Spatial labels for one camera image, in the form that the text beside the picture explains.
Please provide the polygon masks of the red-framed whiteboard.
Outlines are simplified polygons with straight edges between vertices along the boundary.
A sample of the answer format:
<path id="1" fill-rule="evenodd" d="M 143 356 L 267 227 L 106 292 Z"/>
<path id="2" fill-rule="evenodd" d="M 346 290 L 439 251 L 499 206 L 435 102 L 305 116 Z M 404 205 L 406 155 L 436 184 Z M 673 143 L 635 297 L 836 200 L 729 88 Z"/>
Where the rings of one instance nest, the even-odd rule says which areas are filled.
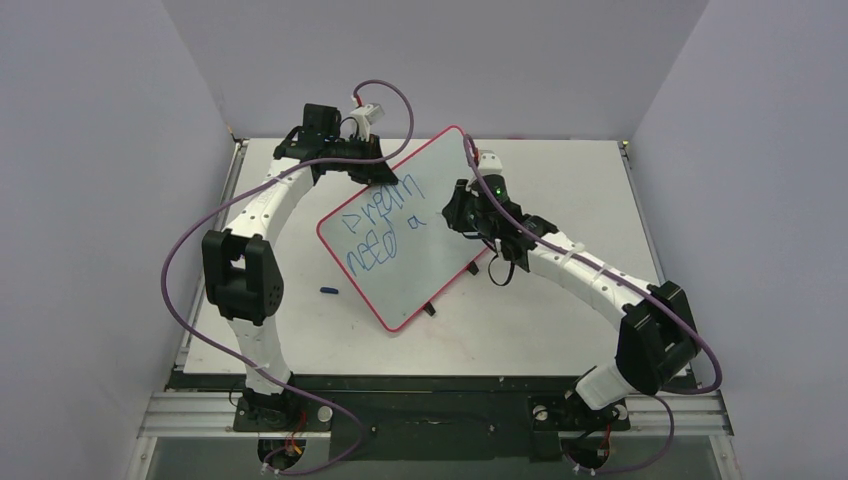
<path id="1" fill-rule="evenodd" d="M 316 233 L 383 328 L 401 330 L 486 248 L 450 230 L 442 215 L 467 180 L 463 130 L 450 126 L 398 162 L 395 185 L 366 188 Z"/>

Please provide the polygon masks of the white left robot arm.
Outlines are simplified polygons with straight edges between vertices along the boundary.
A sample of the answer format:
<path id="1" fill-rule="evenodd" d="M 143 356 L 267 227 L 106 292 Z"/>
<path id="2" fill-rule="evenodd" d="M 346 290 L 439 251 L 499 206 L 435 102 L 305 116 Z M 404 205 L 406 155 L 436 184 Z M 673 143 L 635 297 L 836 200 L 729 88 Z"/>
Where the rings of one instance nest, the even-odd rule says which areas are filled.
<path id="1" fill-rule="evenodd" d="M 269 188 L 253 195 L 223 230 L 210 230 L 202 239 L 208 301 L 228 321 L 240 354 L 253 363 L 247 369 L 244 408 L 272 429 L 285 430 L 301 415 L 297 395 L 282 386 L 291 371 L 274 318 L 284 281 L 273 245 L 297 203 L 328 171 L 345 172 L 365 186 L 397 184 L 371 132 L 382 115 L 378 104 L 359 104 L 349 115 L 353 133 L 343 137 L 345 119 L 338 109 L 306 105 L 301 125 L 272 153 L 264 178 Z"/>

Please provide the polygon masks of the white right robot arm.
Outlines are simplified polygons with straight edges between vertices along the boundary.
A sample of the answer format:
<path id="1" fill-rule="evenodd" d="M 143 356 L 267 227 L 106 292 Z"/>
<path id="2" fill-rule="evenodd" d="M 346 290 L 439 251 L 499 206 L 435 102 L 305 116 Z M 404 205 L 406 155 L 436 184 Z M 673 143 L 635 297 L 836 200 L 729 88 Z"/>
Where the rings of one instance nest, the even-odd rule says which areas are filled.
<path id="1" fill-rule="evenodd" d="M 695 357 L 700 345 L 685 292 L 654 285 L 604 264 L 551 222 L 522 212 L 494 174 L 460 179 L 442 210 L 449 229 L 481 240 L 496 257 L 552 281 L 589 305 L 618 333 L 613 360 L 582 375 L 564 400 L 578 427 L 632 393 L 654 395 Z"/>

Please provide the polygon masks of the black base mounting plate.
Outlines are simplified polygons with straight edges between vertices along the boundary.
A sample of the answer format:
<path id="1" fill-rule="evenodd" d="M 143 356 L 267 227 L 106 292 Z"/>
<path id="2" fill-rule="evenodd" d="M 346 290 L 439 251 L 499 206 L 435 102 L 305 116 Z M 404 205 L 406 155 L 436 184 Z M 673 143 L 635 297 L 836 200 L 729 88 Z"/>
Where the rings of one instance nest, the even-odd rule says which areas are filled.
<path id="1" fill-rule="evenodd" d="M 153 395 L 141 431 L 150 437 L 252 440 L 264 469 L 295 475 L 344 461 L 525 458 L 607 462 L 611 436 L 671 443 L 685 398 L 633 394 L 599 410 L 566 399 L 568 376 L 329 376 L 298 383 L 301 415 L 275 428 L 246 412 L 238 375 L 174 374 Z"/>

